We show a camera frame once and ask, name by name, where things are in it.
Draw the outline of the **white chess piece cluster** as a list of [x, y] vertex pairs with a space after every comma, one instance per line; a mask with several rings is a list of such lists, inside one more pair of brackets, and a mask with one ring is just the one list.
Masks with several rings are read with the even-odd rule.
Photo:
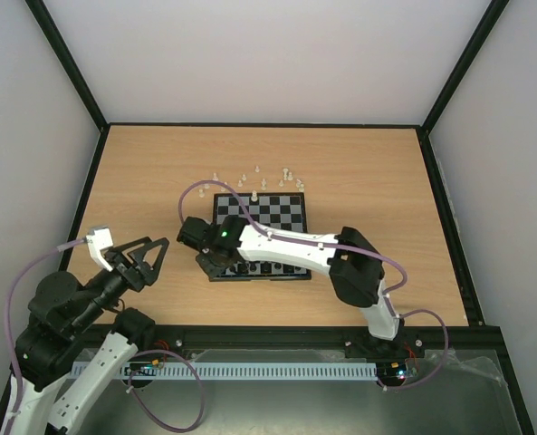
[[288, 168], [283, 169], [283, 180], [288, 180], [288, 181], [293, 180], [292, 172]]

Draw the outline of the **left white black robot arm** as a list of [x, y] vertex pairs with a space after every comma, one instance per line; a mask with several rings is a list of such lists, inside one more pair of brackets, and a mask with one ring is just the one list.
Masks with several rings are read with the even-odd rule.
[[[74, 434], [92, 404], [115, 372], [151, 343], [154, 321], [133, 308], [117, 312], [129, 290], [141, 292], [158, 280], [168, 251], [167, 238], [143, 237], [114, 246], [106, 227], [92, 229], [83, 239], [59, 245], [54, 253], [87, 246], [99, 273], [82, 285], [71, 273], [54, 272], [36, 287], [28, 304], [25, 330], [14, 337], [10, 304], [5, 305], [4, 326], [10, 356], [10, 398], [1, 425], [3, 434]], [[58, 398], [76, 357], [84, 347], [84, 334], [106, 311], [116, 321], [103, 342], [100, 361], [91, 373]]]

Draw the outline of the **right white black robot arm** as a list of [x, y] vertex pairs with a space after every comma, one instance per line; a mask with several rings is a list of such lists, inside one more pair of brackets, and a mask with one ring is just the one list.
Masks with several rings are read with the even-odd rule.
[[398, 315], [385, 294], [382, 264], [386, 259], [354, 228], [313, 235], [268, 227], [244, 217], [229, 216], [220, 224], [188, 217], [177, 242], [197, 252], [196, 261], [210, 279], [245, 262], [279, 263], [327, 276], [337, 298], [360, 309], [380, 353], [391, 355], [405, 343]]

